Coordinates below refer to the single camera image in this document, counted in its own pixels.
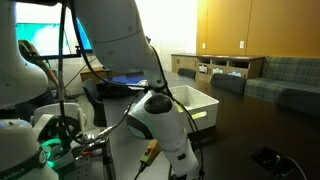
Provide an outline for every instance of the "table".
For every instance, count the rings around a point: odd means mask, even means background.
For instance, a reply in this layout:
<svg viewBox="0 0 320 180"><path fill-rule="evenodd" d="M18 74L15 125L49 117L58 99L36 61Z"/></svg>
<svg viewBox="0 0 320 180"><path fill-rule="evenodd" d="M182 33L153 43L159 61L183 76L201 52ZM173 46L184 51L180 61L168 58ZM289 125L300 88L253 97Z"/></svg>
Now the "table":
<svg viewBox="0 0 320 180"><path fill-rule="evenodd" d="M308 177L320 179L320 121L314 116L277 107L275 104L249 96L241 96L213 88L208 83L194 81L166 72L169 86L189 85L219 100L215 128L205 131L205 179L276 179L251 159L265 146L293 158ZM132 97L105 99L107 124L118 122ZM131 180L140 166L139 159L149 141L134 137L124 122L114 130L110 146L117 180ZM164 180L168 160L161 153L140 180ZM188 174L197 179L198 172ZM303 179L297 169L286 179Z"/></svg>

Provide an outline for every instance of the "gray sofa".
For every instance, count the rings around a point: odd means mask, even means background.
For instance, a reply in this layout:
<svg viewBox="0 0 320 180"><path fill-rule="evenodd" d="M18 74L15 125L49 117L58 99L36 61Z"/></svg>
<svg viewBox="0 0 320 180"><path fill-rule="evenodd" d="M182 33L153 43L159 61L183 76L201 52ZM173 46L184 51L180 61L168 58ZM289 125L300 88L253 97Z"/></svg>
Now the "gray sofa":
<svg viewBox="0 0 320 180"><path fill-rule="evenodd" d="M247 80L245 94L288 107L297 104L295 109L320 107L320 59L266 57L261 76Z"/></svg>

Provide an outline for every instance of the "white bin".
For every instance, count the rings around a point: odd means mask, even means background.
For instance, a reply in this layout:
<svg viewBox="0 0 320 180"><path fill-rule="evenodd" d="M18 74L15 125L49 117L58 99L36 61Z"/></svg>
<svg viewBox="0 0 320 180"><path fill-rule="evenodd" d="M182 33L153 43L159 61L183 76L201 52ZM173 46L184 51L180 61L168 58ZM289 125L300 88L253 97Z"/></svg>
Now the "white bin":
<svg viewBox="0 0 320 180"><path fill-rule="evenodd" d="M194 118L198 129L206 129L216 125L217 110L219 101L190 87L190 86L177 86L169 88L173 97L185 106L188 112ZM182 112L182 109L178 108L181 113L181 119L187 132L192 132L188 115L186 112Z"/></svg>

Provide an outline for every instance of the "orange wall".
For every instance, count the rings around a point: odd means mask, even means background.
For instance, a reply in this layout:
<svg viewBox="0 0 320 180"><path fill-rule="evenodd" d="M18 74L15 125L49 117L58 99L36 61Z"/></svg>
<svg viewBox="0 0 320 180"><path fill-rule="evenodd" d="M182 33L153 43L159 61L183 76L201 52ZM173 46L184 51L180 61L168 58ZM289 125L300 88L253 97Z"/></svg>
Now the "orange wall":
<svg viewBox="0 0 320 180"><path fill-rule="evenodd" d="M318 0L198 3L197 53L320 57Z"/></svg>

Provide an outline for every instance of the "black table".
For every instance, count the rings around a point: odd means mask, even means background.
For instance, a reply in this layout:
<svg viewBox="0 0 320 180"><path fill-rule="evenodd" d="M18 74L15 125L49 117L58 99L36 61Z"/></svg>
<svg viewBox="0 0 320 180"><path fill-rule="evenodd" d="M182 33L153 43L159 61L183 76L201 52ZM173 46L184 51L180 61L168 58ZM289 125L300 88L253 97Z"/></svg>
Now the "black table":
<svg viewBox="0 0 320 180"><path fill-rule="evenodd" d="M202 132L205 179L276 179L274 174L252 160L251 156L268 146L291 157L312 179L320 179L320 121L314 116L277 107L249 96L213 88L210 84L165 73L169 86L189 85L219 100L214 128ZM118 122L132 97L105 99L107 124ZM134 137L124 122L110 138L117 180L131 180L149 141ZM167 179L169 162L161 153L140 180ZM198 177L198 171L188 179ZM303 179L294 169L285 179Z"/></svg>

